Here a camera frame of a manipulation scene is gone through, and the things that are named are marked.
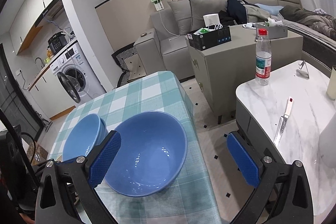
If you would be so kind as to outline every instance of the washing machine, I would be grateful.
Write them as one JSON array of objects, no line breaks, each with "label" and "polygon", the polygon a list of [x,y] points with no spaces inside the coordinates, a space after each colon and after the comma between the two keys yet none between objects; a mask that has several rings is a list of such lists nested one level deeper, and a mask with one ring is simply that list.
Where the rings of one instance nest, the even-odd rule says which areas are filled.
[{"label": "washing machine", "polygon": [[[76,106],[106,93],[78,42],[69,46],[55,62],[58,62],[58,69],[53,73],[58,77]],[[78,82],[71,81],[71,78],[67,76],[75,78]]]}]

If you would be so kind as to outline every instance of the table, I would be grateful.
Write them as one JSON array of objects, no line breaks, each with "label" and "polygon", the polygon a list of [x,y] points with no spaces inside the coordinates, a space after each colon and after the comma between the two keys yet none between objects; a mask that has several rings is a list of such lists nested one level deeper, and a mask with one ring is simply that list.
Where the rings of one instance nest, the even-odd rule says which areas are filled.
[{"label": "table", "polygon": [[[255,76],[255,30],[230,26],[232,41],[199,51],[186,43],[199,87],[221,123],[236,109],[236,88]],[[272,39],[272,70],[301,58],[303,37],[288,31],[288,37]]]},{"label": "table", "polygon": [[[149,110],[173,115],[186,131],[188,151],[178,177],[169,187],[143,198],[123,196],[103,180],[95,188],[100,199],[120,224],[220,224],[217,203],[193,123],[193,104],[170,71],[136,80],[73,110],[65,119],[49,158],[56,159],[62,154],[72,128],[87,114],[100,115],[110,131],[127,118]],[[90,223],[86,213],[81,208],[79,211],[82,220]]]},{"label": "table", "polygon": [[[240,85],[236,90],[236,120],[262,156],[270,153],[278,162],[287,164],[303,162],[315,223],[321,223],[336,202],[336,172],[322,162],[318,141],[336,111],[336,102],[326,95],[329,78],[312,65],[307,63],[309,80],[296,76],[299,62],[273,71],[267,86],[255,80]],[[294,103],[276,148],[273,140],[289,96]]]}]

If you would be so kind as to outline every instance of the washing machine control panel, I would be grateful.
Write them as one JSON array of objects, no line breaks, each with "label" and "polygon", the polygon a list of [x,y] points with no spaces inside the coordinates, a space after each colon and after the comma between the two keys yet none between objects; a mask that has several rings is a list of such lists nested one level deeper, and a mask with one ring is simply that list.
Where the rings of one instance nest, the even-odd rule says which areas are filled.
[{"label": "washing machine control panel", "polygon": [[76,59],[79,64],[83,63],[76,45],[72,45],[58,57],[58,63],[60,67],[62,67],[62,65],[64,65],[70,59]]}]

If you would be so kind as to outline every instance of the range hood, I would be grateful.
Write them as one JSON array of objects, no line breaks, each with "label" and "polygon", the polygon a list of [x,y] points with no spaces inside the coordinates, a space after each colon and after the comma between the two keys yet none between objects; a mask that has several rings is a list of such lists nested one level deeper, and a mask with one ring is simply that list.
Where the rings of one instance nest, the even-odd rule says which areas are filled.
[{"label": "range hood", "polygon": [[42,27],[44,25],[49,24],[49,21],[53,21],[57,18],[60,13],[64,10],[62,0],[53,0],[41,13],[38,19],[35,21],[35,27]]}]

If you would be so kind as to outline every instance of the gray pillow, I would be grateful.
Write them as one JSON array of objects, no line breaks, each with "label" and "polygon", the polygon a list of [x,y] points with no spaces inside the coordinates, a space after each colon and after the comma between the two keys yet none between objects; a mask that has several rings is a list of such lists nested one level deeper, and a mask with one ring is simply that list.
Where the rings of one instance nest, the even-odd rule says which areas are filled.
[{"label": "gray pillow", "polygon": [[173,10],[179,31],[185,35],[191,31],[191,9],[189,0],[168,1]]},{"label": "gray pillow", "polygon": [[205,27],[204,15],[218,14],[221,10],[226,12],[227,0],[189,0],[192,24],[191,31]]}]

